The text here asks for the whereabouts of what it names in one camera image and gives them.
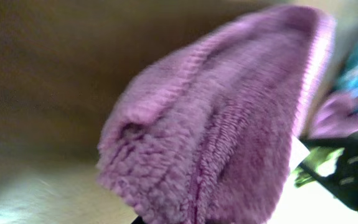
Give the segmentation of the purple microfiber cloth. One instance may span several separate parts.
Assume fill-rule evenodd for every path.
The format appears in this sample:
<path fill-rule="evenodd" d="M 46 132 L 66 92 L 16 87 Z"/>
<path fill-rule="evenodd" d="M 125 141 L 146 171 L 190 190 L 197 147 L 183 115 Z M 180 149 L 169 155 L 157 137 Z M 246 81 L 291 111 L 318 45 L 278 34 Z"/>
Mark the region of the purple microfiber cloth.
<path fill-rule="evenodd" d="M 335 20 L 276 6 L 148 66 L 98 145 L 99 183 L 146 223 L 265 223 L 331 56 Z"/>

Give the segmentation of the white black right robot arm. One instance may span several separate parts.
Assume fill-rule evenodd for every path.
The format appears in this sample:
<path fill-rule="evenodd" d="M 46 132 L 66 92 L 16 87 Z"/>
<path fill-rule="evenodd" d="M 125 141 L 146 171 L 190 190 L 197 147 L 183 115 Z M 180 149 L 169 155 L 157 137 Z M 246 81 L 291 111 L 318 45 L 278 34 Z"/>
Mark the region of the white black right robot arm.
<path fill-rule="evenodd" d="M 303 161 L 299 166 L 348 208 L 358 212 L 358 139 L 302 139 L 308 148 L 343 148 L 333 174 L 323 177 Z"/>

